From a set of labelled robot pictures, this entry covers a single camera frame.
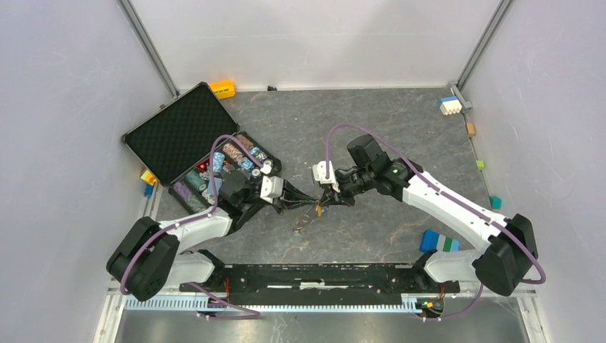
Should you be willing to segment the large metal keyring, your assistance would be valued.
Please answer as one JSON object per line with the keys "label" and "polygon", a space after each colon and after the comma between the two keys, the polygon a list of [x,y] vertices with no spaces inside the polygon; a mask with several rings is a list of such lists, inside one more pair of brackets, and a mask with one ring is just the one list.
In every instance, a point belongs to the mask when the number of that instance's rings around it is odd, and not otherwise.
{"label": "large metal keyring", "polygon": [[302,231],[309,225],[311,224],[315,219],[319,218],[317,216],[317,205],[319,204],[319,202],[316,202],[313,205],[310,205],[306,210],[304,210],[304,212],[299,216],[298,220],[296,221],[294,228],[293,228],[293,232],[295,234],[300,234],[302,233]]}

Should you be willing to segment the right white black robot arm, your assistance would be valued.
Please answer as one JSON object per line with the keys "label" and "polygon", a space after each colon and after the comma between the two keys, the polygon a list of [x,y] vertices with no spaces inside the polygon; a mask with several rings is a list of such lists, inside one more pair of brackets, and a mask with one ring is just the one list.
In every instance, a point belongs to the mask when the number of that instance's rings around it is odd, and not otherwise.
{"label": "right white black robot arm", "polygon": [[421,209],[467,240],[472,248],[457,252],[431,249],[412,275],[416,288],[430,292],[442,282],[478,281],[501,296],[509,296],[538,260],[532,222],[521,214],[511,218],[485,209],[452,191],[429,172],[403,158],[390,159],[377,140],[362,135],[347,145],[354,166],[336,170],[331,161],[312,166],[323,188],[323,207],[354,205],[370,190]]}

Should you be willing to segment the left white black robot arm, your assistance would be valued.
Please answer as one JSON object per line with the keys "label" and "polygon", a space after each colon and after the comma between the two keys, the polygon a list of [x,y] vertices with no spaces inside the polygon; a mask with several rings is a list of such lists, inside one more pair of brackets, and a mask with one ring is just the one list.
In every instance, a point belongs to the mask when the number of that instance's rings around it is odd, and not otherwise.
{"label": "left white black robot arm", "polygon": [[189,248],[234,233],[250,218],[248,211],[271,206],[281,214],[318,202],[279,176],[262,174],[249,179],[242,171],[223,171],[221,180],[218,199],[233,207],[244,206],[242,215],[235,216],[214,204],[181,219],[136,220],[106,264],[108,273],[120,283],[122,294],[144,302],[166,285],[187,282],[216,291],[224,283],[224,271],[202,253],[188,253]]}

